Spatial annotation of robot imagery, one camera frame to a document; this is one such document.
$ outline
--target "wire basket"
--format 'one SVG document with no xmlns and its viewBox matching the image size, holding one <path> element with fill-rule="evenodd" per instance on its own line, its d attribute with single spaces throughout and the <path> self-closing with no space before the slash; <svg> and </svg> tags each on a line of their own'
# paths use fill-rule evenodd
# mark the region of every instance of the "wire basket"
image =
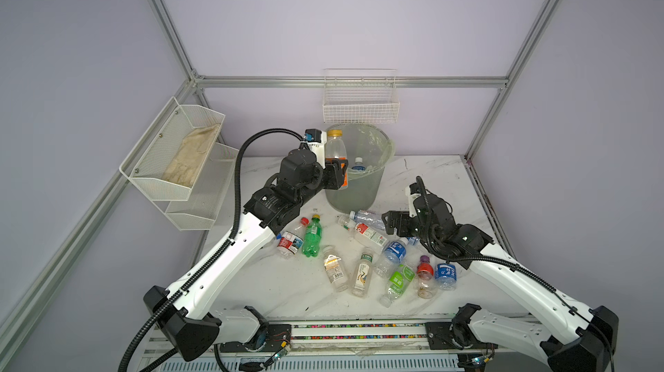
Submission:
<svg viewBox="0 0 664 372">
<path fill-rule="evenodd" d="M 162 180 L 164 172 L 177 154 L 182 141 L 194 129 L 218 124 L 219 127 L 216 128 L 213 138 L 217 139 L 224 121 L 224 114 L 219 112 L 198 105 L 180 105 L 175 99 L 171 100 L 171 102 L 173 101 L 176 103 L 174 111 L 138 160 L 136 166 L 127 170 L 129 174 L 123 172 L 124 162 L 120 166 L 120 171 L 150 201 L 187 201 L 189 199 L 196 182 L 201 176 L 204 165 L 208 161 L 212 145 L 204 153 L 203 164 L 193 176 L 191 186 Z"/>
<path fill-rule="evenodd" d="M 327 69 L 323 120 L 330 124 L 391 124 L 399 115 L 395 69 Z"/>
<path fill-rule="evenodd" d="M 214 226 L 224 202 L 238 150 L 215 143 L 188 201 L 173 201 L 164 215 L 179 230 L 209 230 Z"/>
</svg>

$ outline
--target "trash bin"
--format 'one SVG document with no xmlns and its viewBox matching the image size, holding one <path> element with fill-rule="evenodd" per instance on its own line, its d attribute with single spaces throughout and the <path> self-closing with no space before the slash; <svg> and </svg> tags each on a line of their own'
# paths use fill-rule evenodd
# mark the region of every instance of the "trash bin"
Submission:
<svg viewBox="0 0 664 372">
<path fill-rule="evenodd" d="M 369 209 L 378 193 L 382 172 L 394 156 L 394 142 L 379 128 L 369 124 L 337 124 L 328 128 L 343 131 L 341 139 L 346 146 L 349 167 L 356 157 L 362 158 L 366 170 L 348 169 L 348 188 L 340 191 L 325 190 L 332 207 L 339 212 Z"/>
</svg>

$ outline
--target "clear plastic bottle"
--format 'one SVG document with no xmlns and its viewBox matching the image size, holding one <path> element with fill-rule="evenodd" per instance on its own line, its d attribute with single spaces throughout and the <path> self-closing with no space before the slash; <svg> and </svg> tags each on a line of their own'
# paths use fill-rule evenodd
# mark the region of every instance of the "clear plastic bottle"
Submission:
<svg viewBox="0 0 664 372">
<path fill-rule="evenodd" d="M 365 167 L 363 163 L 363 159 L 361 157 L 356 157 L 355 158 L 355 165 L 351 167 L 353 170 L 357 171 L 365 171 L 367 168 Z"/>
<path fill-rule="evenodd" d="M 307 233 L 304 235 L 304 244 L 302 245 L 302 253 L 306 256 L 318 256 L 323 234 L 320 220 L 319 215 L 313 215 L 309 226 L 307 226 Z"/>
<path fill-rule="evenodd" d="M 348 276 L 341 264 L 341 257 L 332 245 L 323 248 L 323 268 L 336 292 L 342 292 L 348 288 Z"/>
<path fill-rule="evenodd" d="M 429 256 L 422 255 L 417 267 L 418 291 L 421 298 L 432 298 L 438 289 L 434 280 L 434 268 L 430 264 Z"/>
<path fill-rule="evenodd" d="M 363 223 L 375 230 L 385 232 L 385 224 L 382 222 L 381 216 L 371 210 L 351 210 L 350 218 L 357 223 Z"/>
<path fill-rule="evenodd" d="M 402 240 L 392 241 L 383 250 L 380 258 L 375 262 L 374 269 L 376 274 L 387 278 L 392 273 L 394 267 L 400 264 L 406 256 L 406 243 Z"/>
<path fill-rule="evenodd" d="M 302 218 L 300 220 L 290 223 L 281 234 L 279 243 L 277 245 L 277 253 L 280 257 L 284 259 L 289 259 L 297 250 L 302 247 L 304 235 L 307 232 L 307 225 L 309 225 L 309 219 Z"/>
<path fill-rule="evenodd" d="M 456 290 L 456 268 L 451 264 L 436 266 L 436 282 L 441 290 Z"/>
<path fill-rule="evenodd" d="M 347 159 L 346 145 L 343 143 L 341 136 L 343 132 L 340 129 L 331 129 L 328 131 L 328 142 L 325 143 L 325 160 L 327 159 Z M 348 187 L 348 173 L 343 176 L 343 185 L 339 190 Z"/>
<path fill-rule="evenodd" d="M 346 228 L 351 234 L 354 233 L 355 239 L 362 245 L 371 248 L 376 253 L 381 253 L 387 243 L 387 238 L 379 234 L 376 230 L 366 226 L 363 223 L 356 224 L 346 215 L 339 215 L 336 223 Z"/>
<path fill-rule="evenodd" d="M 363 249 L 362 256 L 355 267 L 355 277 L 352 279 L 353 288 L 351 292 L 361 298 L 367 297 L 369 291 L 369 283 L 371 282 L 371 273 L 373 271 L 373 256 L 373 250 L 370 248 Z"/>
<path fill-rule="evenodd" d="M 412 268 L 405 264 L 399 264 L 390 276 L 387 291 L 380 297 L 379 302 L 385 307 L 390 307 L 393 301 L 403 295 L 414 277 L 415 273 Z"/>
</svg>

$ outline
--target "bottle cap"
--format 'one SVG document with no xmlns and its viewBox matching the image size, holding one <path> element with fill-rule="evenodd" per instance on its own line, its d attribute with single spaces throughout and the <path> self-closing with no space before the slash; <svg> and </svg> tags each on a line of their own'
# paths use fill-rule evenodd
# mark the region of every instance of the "bottle cap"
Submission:
<svg viewBox="0 0 664 372">
<path fill-rule="evenodd" d="M 378 302 L 384 305 L 385 307 L 390 307 L 392 305 L 392 300 L 390 300 L 388 296 L 381 297 Z"/>
</svg>

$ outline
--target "marble table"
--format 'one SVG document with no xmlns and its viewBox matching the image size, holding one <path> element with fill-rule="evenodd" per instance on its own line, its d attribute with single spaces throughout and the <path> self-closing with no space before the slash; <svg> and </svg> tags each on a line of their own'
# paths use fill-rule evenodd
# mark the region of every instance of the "marble table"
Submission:
<svg viewBox="0 0 664 372">
<path fill-rule="evenodd" d="M 278 172 L 282 157 L 248 157 L 242 161 L 242 203 Z M 422 176 L 427 189 L 453 206 L 458 223 L 469 223 L 495 236 L 489 220 L 479 202 L 470 178 L 458 155 L 397 156 L 386 166 L 378 195 L 372 210 L 407 210 L 404 187 Z M 224 201 L 216 226 L 210 230 L 203 255 L 232 225 L 232 185 Z M 336 224 L 339 213 L 327 202 L 323 192 L 311 199 L 301 216 L 321 216 L 323 239 L 321 249 L 333 244 L 352 270 L 360 257 L 362 245 L 344 228 Z M 345 320 L 345 319 L 431 319 L 451 318 L 466 303 L 479 304 L 487 310 L 506 316 L 524 316 L 526 310 L 498 287 L 472 272 L 462 272 L 458 288 L 453 292 L 439 292 L 431 300 L 417 296 L 415 282 L 400 300 L 390 308 L 378 303 L 386 288 L 386 280 L 373 276 L 369 295 L 365 299 L 349 291 L 336 293 L 328 282 L 323 261 L 306 258 L 300 253 L 289 260 L 274 254 L 274 244 L 267 245 L 237 273 L 224 288 L 213 305 L 213 310 L 253 306 L 268 320 Z M 417 252 L 409 250 L 407 260 L 418 261 L 426 251 L 419 246 Z"/>
</svg>

